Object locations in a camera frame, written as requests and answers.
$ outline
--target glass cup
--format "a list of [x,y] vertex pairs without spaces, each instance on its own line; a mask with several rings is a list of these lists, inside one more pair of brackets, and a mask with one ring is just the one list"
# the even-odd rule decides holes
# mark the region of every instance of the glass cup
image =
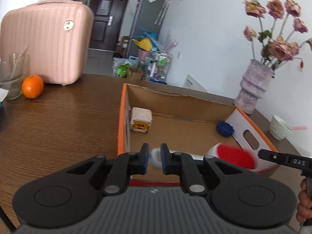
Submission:
[[21,84],[24,67],[24,54],[12,54],[8,59],[0,58],[0,88],[8,90],[6,99],[21,96]]

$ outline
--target pink flowers decoration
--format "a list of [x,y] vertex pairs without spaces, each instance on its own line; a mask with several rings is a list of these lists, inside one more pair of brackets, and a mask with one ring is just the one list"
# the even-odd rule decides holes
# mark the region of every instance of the pink flowers decoration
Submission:
[[297,42],[287,43],[283,37],[278,37],[269,46],[269,53],[279,61],[293,60],[299,54]]
[[305,26],[305,23],[299,19],[299,18],[294,18],[294,31],[296,32],[308,32],[308,28]]
[[244,29],[244,36],[248,41],[252,41],[253,37],[257,37],[257,33],[251,27],[246,26]]
[[266,5],[269,9],[269,15],[273,18],[282,19],[284,16],[284,7],[281,1],[273,0]]
[[299,17],[300,16],[300,10],[301,7],[293,0],[286,0],[285,2],[285,8],[286,12],[293,17]]
[[263,14],[266,13],[266,9],[258,1],[244,1],[244,3],[246,4],[245,9],[248,16],[264,17]]

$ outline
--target pink suitcase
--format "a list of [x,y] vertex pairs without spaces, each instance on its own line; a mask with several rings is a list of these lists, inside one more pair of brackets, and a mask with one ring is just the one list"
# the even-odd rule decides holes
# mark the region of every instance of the pink suitcase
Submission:
[[1,23],[0,56],[25,53],[24,74],[71,84],[84,70],[93,26],[81,2],[46,0],[9,11]]

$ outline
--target cardboard box on floor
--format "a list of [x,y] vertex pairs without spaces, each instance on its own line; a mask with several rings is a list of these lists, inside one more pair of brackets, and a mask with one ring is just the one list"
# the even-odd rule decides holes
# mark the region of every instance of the cardboard box on floor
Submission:
[[126,56],[127,46],[129,43],[129,36],[123,36],[121,41],[116,46],[116,53],[120,54],[123,58]]
[[128,68],[127,78],[130,80],[142,80],[143,72],[139,68]]
[[[152,125],[148,133],[130,131],[131,109],[140,107],[152,111]],[[232,137],[222,137],[216,131],[219,121],[227,121],[234,127]],[[246,134],[252,134],[251,142]],[[118,154],[139,152],[143,143],[149,150],[166,143],[171,151],[205,156],[218,143],[253,150],[256,171],[268,171],[276,164],[257,157],[258,150],[277,150],[261,130],[233,105],[202,100],[191,96],[156,91],[136,85],[124,84],[118,131]],[[161,168],[148,165],[146,175],[134,175],[134,179],[158,182],[178,182],[175,175],[163,175]]]

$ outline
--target hand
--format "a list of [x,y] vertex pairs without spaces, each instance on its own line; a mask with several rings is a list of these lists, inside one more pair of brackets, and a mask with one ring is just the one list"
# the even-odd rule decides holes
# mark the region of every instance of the hand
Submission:
[[298,222],[305,222],[307,219],[312,218],[312,200],[307,196],[305,190],[307,183],[305,179],[301,182],[300,187],[302,191],[298,194],[299,204],[297,205],[296,218]]

